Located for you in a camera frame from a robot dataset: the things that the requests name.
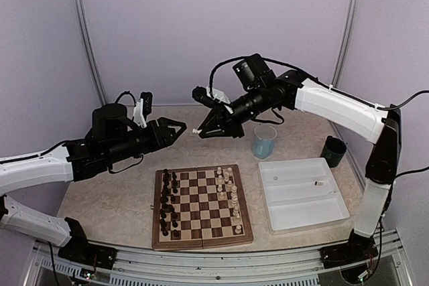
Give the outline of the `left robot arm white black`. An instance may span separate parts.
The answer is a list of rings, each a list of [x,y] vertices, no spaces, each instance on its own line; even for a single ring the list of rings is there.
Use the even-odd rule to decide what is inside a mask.
[[[79,221],[59,218],[24,206],[10,192],[53,182],[79,182],[100,173],[114,173],[115,163],[167,148],[183,134],[186,124],[165,117],[146,121],[151,111],[139,101],[133,118],[127,107],[111,103],[95,109],[92,127],[83,139],[65,140],[33,155],[1,160],[1,228],[14,230],[60,248],[77,261],[94,255]]]

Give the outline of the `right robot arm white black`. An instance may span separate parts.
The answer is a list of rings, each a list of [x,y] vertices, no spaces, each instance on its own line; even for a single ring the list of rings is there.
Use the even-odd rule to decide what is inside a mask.
[[[358,261],[369,250],[371,238],[382,214],[395,177],[402,147],[401,111],[397,106],[371,103],[332,86],[323,84],[303,69],[288,63],[287,71],[276,76],[268,66],[272,60],[260,54],[229,59],[245,95],[234,101],[213,84],[197,86],[192,91],[196,102],[210,109],[197,133],[211,137],[240,138],[243,123],[255,121],[267,110],[299,110],[317,115],[345,127],[372,143],[365,166],[363,202],[356,219],[351,241],[345,243],[343,256]]]

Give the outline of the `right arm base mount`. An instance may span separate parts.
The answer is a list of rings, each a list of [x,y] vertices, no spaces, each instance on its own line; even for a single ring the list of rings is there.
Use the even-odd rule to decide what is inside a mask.
[[[375,258],[379,254],[372,236],[360,236],[351,231],[346,242],[320,249],[322,264],[325,269],[348,265]]]

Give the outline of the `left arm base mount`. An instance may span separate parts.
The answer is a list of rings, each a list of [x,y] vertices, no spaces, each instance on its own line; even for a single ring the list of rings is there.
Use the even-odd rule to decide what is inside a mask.
[[[111,270],[117,249],[90,243],[77,220],[65,217],[65,221],[69,225],[71,239],[59,248],[58,256],[75,263]]]

